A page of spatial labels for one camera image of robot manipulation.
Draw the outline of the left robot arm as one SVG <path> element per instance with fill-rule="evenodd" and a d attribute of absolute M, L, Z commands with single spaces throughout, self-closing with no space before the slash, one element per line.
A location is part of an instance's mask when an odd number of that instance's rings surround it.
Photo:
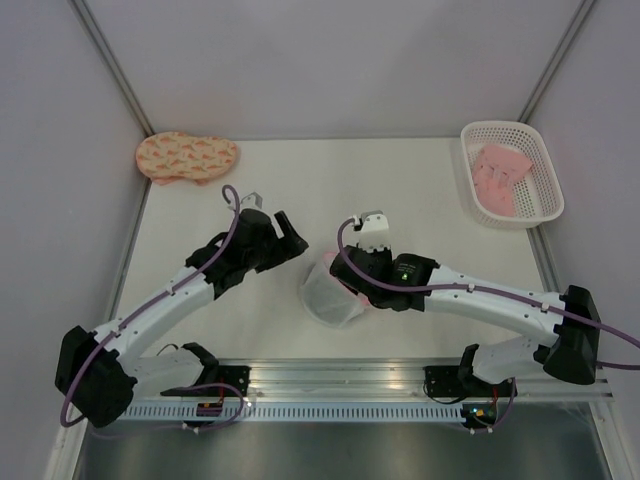
<path fill-rule="evenodd" d="M 287 215 L 256 208 L 238 213 L 227 232 L 196 250 L 163 289 L 124 317 L 93 330 L 81 326 L 63 337 L 55 386 L 64 401 L 60 423 L 83 420 L 102 428 L 148 396 L 213 397 L 219 412 L 226 396 L 246 389 L 221 375 L 219 360 L 196 342 L 169 354 L 146 356 L 160 337 L 195 311 L 239 285 L 247 273 L 261 273 L 301 256 L 308 243 Z"/>

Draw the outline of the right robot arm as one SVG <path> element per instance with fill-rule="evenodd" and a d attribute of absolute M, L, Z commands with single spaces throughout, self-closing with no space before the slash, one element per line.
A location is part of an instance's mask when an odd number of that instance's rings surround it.
<path fill-rule="evenodd" d="M 430 258 L 368 253 L 354 246 L 336 256 L 330 273 L 377 309 L 448 313 L 516 333 L 502 343 L 466 347 L 456 381 L 469 395 L 535 369 L 570 384 L 596 380 L 600 316 L 585 288 L 571 285 L 562 293 L 508 289 Z"/>

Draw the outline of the white mesh laundry bag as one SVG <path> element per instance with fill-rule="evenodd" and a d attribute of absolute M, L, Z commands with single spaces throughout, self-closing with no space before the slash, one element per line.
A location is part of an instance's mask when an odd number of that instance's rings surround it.
<path fill-rule="evenodd" d="M 337 252 L 324 253 L 309 269 L 299 287 L 299 297 L 308 315 L 330 328 L 344 328 L 372 308 L 361 303 L 330 274 Z"/>

